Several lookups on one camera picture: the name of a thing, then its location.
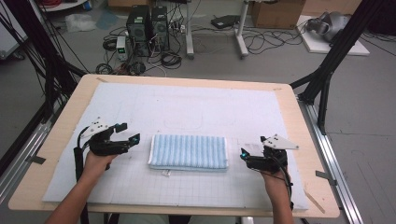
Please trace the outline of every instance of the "forearm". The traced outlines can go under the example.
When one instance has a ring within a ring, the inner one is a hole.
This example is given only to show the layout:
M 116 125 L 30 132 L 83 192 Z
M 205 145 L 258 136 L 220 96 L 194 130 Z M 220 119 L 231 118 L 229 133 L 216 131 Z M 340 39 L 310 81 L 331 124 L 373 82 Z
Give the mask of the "forearm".
M 95 182 L 81 178 L 53 211 L 46 223 L 77 223 Z
M 289 201 L 286 203 L 272 203 L 274 224 L 292 224 L 294 223 Z

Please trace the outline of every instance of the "cardboard box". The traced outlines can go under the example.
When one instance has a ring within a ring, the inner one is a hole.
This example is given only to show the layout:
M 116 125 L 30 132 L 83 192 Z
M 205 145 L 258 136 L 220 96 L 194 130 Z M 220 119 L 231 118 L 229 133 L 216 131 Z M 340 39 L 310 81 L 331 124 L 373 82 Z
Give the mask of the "cardboard box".
M 361 0 L 306 0 L 302 14 L 305 16 L 320 16 L 325 11 L 338 11 L 352 15 L 360 3 Z
M 151 6 L 152 0 L 108 0 L 110 7 L 131 7 L 133 5 L 149 5 Z
M 274 4 L 255 3 L 251 18 L 255 27 L 294 29 L 305 0 L 279 0 Z

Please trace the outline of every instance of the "striped towel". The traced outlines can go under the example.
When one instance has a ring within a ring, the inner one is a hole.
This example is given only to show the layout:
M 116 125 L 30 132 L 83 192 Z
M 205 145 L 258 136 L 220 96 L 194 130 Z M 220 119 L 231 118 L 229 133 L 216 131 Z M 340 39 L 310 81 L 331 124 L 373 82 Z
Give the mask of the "striped towel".
M 156 134 L 148 164 L 153 169 L 225 172 L 224 137 Z

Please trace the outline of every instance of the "black pole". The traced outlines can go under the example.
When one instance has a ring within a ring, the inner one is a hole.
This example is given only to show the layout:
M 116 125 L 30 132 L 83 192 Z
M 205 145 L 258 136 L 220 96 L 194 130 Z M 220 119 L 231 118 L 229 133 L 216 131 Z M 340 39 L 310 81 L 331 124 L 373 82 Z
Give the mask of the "black pole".
M 299 94 L 299 99 L 308 105 L 312 105 L 321 92 L 318 126 L 322 134 L 326 134 L 325 119 L 332 74 L 355 45 L 374 15 L 387 1 L 389 0 L 362 0 L 320 67 L 314 73 L 290 84 L 295 89 L 308 83 L 304 92 Z

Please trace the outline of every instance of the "wooden table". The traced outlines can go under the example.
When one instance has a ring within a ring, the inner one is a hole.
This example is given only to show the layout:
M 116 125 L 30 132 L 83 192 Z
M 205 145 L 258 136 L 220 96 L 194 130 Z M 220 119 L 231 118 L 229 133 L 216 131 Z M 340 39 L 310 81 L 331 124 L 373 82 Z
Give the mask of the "wooden table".
M 273 91 L 279 103 L 289 140 L 298 142 L 304 150 L 294 151 L 303 181 L 309 209 L 293 212 L 295 217 L 338 217 L 340 212 L 327 179 L 317 177 L 315 171 L 323 172 L 317 150 L 305 124 L 302 112 L 291 87 L 287 84 L 183 79 L 166 77 L 121 77 L 87 75 L 67 103 L 53 126 L 37 156 L 47 159 L 43 164 L 32 163 L 23 180 L 9 201 L 13 210 L 51 211 L 57 203 L 44 203 L 42 197 L 52 179 L 62 151 L 70 140 L 81 115 L 90 102 L 97 85 L 101 82 L 134 83 L 163 86 L 191 86 L 208 88 L 233 88 L 240 90 Z M 180 206 L 148 206 L 125 204 L 89 204 L 90 212 L 148 213 L 181 215 L 217 215 L 239 217 L 270 217 L 271 212 L 258 209 L 206 208 Z

